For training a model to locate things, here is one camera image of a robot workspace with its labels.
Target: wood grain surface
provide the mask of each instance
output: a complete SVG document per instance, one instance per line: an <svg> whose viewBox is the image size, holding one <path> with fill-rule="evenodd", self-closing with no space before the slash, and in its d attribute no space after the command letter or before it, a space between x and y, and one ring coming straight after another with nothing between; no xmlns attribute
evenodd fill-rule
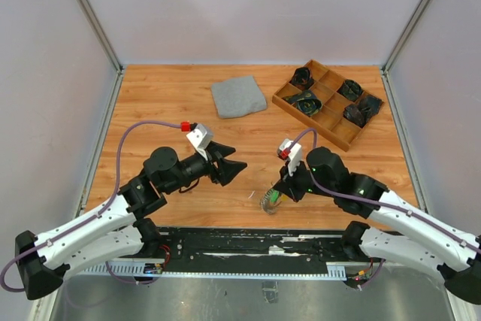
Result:
<svg viewBox="0 0 481 321"><path fill-rule="evenodd" d="M283 202L273 216L259 207L260 197L277 181L283 165L276 157L277 147L284 138L293 139L305 128L271 102L274 92L292 76L295 68L291 65L130 65L110 122L87 209L97 206L112 193L116 148L127 127L140 120L172 123L188 120L209 126L215 141L237 149L229 158L245 161L248 167L225 187L203 178L191 192L167 195L168 204L150 215L157 225L344 229L351 220L361 220L337 208L331 198L320 196L306 195L299 203ZM387 101L377 67L332 68ZM210 85L246 75L256 79L268 100L268 109L221 120ZM137 175L142 162L157 147L173 147L180 159L191 155L193 149L185 135L161 126L141 126L132 131L123 147L120 184ZM312 135L304 137L301 143L306 155L312 147ZM417 204L388 104L349 152L319 137L318 146L321 145L339 153L350 171L369 174L409 203Z"/></svg>

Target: wooden tray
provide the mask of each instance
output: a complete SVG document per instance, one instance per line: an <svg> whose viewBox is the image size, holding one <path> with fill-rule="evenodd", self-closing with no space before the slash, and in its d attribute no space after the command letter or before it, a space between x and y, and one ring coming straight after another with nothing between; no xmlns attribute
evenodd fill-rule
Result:
<svg viewBox="0 0 481 321"><path fill-rule="evenodd" d="M370 95L370 93L363 88L364 92L362 95L356 102L352 102L337 92L345 81L345 77L315 60L310 60L305 67L310 69L311 76L314 79L314 84L310 90L322 102L321 111L309 117L283 100L283 97L301 92L300 89L289 83L290 78L274 93L272 102L306 126L316 129L322 137L328 139L340 149L349 150L376 116L371 117L366 125L361 128L343 117L344 108L352 103L358 104L361 99L366 95Z"/></svg>

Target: gray cloth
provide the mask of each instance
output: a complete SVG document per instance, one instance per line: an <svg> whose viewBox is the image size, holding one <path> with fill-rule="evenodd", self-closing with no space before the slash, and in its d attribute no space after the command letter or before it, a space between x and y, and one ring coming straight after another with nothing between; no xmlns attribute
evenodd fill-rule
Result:
<svg viewBox="0 0 481 321"><path fill-rule="evenodd" d="M268 107L252 75L215 83L210 90L220 118L242 117Z"/></svg>

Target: white wall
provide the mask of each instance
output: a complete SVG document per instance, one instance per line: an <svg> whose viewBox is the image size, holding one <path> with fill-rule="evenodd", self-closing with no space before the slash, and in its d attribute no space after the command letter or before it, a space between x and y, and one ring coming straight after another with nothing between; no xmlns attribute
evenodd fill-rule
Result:
<svg viewBox="0 0 481 321"><path fill-rule="evenodd" d="M1 267L14 238L71 217L114 81L76 0L0 0ZM13 268L10 285L21 286ZM0 290L0 319L29 312Z"/></svg>
<svg viewBox="0 0 481 321"><path fill-rule="evenodd" d="M125 63L381 64L418 0L90 0Z"/></svg>
<svg viewBox="0 0 481 321"><path fill-rule="evenodd" d="M392 69L428 209L481 235L481 0L433 0ZM481 319L481 307L478 307Z"/></svg>

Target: robotic arm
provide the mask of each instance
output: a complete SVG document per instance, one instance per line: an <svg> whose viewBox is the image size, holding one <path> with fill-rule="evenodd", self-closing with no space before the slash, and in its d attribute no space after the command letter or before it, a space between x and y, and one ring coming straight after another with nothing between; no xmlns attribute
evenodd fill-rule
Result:
<svg viewBox="0 0 481 321"><path fill-rule="evenodd" d="M286 161L273 189L300 201L306 193L334 197L347 213L386 224L402 235L390 235L365 223L351 222L343 233L351 257L399 262L431 275L454 295L481 304L481 239L455 229L408 204L386 185L364 174L350 173L337 154L314 148L302 162L302 148L286 139L278 150Z"/></svg>
<svg viewBox="0 0 481 321"><path fill-rule="evenodd" d="M196 150L190 157L179 160L175 150L160 147L115 198L51 231L38 235L25 231L16 237L16 256L37 248L17 261L28 299L48 295L92 265L126 255L149 256L159 248L161 236L153 221L144 217L167 204L164 194L186 192L203 176L225 186L247 167L225 159L235 148L213 142L206 126L194 123L188 130Z"/></svg>

